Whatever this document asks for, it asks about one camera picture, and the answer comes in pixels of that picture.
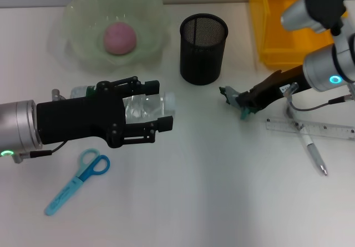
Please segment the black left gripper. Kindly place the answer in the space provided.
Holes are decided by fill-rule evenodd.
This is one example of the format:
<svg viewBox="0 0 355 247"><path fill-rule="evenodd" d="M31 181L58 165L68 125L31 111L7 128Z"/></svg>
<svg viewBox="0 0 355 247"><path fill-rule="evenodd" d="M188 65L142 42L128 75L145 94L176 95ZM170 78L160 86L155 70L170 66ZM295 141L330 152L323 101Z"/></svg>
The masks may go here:
<svg viewBox="0 0 355 247"><path fill-rule="evenodd" d="M145 123L126 124L123 97L155 95L158 80L142 83L137 76L99 82L94 94L86 97L39 103L37 131L44 145L98 137L110 148L123 144L154 143L156 132L173 129L173 117Z"/></svg>

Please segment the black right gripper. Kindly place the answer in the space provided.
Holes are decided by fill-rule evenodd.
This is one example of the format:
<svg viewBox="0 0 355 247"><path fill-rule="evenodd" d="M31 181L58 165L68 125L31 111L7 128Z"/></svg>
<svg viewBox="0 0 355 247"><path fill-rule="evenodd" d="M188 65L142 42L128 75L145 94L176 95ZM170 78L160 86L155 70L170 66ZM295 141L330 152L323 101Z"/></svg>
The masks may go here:
<svg viewBox="0 0 355 247"><path fill-rule="evenodd" d="M311 88L306 81L302 65L284 72L278 70L272 73L249 92L240 93L236 97L236 102L240 107L245 107L245 113L257 113L258 110L263 110L271 103L281 99L283 97L282 87L287 88L293 83L298 84L297 93Z"/></svg>

